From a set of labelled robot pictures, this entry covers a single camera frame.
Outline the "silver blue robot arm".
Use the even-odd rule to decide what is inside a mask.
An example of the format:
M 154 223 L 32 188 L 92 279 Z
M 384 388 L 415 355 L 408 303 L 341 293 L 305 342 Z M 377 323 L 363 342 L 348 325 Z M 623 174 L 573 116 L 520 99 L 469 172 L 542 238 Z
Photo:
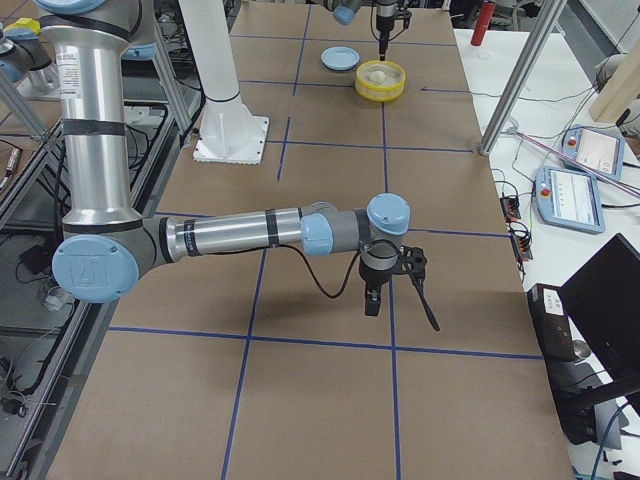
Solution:
M 43 35 L 59 75 L 71 207 L 52 270 L 73 297 L 108 303 L 150 270 L 185 257 L 290 248 L 303 259 L 349 252 L 364 280 L 365 312 L 375 316 L 381 289 L 395 275 L 423 291 L 426 259 L 403 244 L 408 202 L 381 193 L 362 209 L 332 204 L 266 209 L 213 218 L 146 218 L 131 200 L 121 61 L 159 50 L 150 1 L 42 1 Z
M 347 26 L 353 22 L 365 1 L 324 0 L 317 1 L 317 4 L 331 12 L 340 25 Z M 378 43 L 379 60 L 386 61 L 389 44 L 409 28 L 412 13 L 407 1 L 374 0 L 370 6 L 371 33 Z

